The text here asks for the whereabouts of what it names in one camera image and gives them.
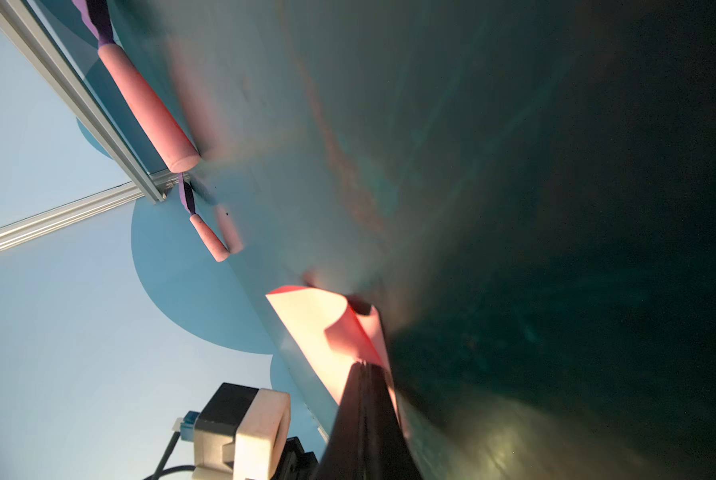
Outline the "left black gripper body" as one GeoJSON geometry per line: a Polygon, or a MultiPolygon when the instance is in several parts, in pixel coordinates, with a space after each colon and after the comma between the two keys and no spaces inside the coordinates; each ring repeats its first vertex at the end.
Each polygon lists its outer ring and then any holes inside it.
{"type": "Polygon", "coordinates": [[[313,452],[306,452],[298,437],[287,439],[272,480],[312,480],[319,465],[313,452]]]}

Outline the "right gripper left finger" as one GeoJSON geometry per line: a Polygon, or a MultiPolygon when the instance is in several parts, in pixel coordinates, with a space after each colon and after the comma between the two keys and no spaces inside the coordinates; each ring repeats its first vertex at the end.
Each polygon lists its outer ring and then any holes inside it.
{"type": "Polygon", "coordinates": [[[365,477],[364,380],[367,365],[352,365],[334,427],[314,479],[358,480],[365,477]]]}

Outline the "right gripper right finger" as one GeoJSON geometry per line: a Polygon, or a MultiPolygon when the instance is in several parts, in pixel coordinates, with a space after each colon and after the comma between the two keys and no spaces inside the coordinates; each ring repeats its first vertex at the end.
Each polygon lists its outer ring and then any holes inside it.
{"type": "Polygon", "coordinates": [[[365,365],[365,478],[421,479],[391,401],[384,370],[365,365]]]}

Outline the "pink square paper sheet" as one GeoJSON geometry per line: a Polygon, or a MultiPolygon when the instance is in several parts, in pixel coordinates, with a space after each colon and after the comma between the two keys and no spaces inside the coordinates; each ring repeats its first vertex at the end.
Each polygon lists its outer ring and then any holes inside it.
{"type": "Polygon", "coordinates": [[[345,295],[293,285],[275,289],[266,298],[337,404],[342,403],[353,364],[379,366],[401,432],[409,436],[376,306],[358,307],[345,295]]]}

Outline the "left purple pink spatula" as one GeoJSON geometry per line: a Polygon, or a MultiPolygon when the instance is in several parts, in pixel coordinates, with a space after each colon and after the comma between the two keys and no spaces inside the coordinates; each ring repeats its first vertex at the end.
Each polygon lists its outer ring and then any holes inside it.
{"type": "Polygon", "coordinates": [[[178,174],[177,186],[180,201],[185,210],[189,213],[190,223],[198,233],[208,251],[211,253],[214,260],[217,262],[224,262],[229,258],[230,253],[211,227],[198,214],[195,205],[193,188],[183,173],[178,174]]]}

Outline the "purple pink spatula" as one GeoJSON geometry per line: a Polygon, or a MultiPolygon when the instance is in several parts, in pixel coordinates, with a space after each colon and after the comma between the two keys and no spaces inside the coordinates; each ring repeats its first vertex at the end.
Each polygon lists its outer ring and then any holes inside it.
{"type": "Polygon", "coordinates": [[[211,253],[214,260],[217,262],[224,262],[229,258],[230,253],[211,227],[198,214],[195,205],[193,188],[183,173],[178,174],[177,186],[180,201],[185,210],[189,213],[190,223],[198,233],[208,251],[211,253]]]}
{"type": "Polygon", "coordinates": [[[195,146],[115,41],[108,4],[98,0],[73,0],[72,4],[97,39],[97,52],[102,63],[167,168],[182,175],[196,167],[201,157],[195,146]]]}

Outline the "right purple pink spatula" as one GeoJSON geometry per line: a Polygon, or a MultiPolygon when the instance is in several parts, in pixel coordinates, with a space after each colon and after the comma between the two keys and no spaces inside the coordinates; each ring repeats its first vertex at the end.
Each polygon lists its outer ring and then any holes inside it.
{"type": "Polygon", "coordinates": [[[102,63],[167,168],[182,175],[196,167],[201,157],[195,146],[115,41],[108,4],[98,0],[73,0],[72,4],[97,39],[97,52],[102,63]]]}

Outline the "left aluminium frame post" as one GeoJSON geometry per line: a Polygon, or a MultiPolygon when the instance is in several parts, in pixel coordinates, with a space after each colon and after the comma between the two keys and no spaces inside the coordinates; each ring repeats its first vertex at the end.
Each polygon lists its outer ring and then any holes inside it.
{"type": "Polygon", "coordinates": [[[0,227],[0,252],[143,197],[141,189],[133,182],[128,182],[0,227]]]}

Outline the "horizontal aluminium frame bar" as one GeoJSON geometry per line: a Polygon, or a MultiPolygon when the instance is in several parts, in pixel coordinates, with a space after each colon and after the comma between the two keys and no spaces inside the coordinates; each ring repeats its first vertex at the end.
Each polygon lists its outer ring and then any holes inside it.
{"type": "Polygon", "coordinates": [[[0,29],[27,58],[100,145],[154,203],[166,199],[146,172],[75,67],[32,8],[24,1],[0,1],[0,29]]]}

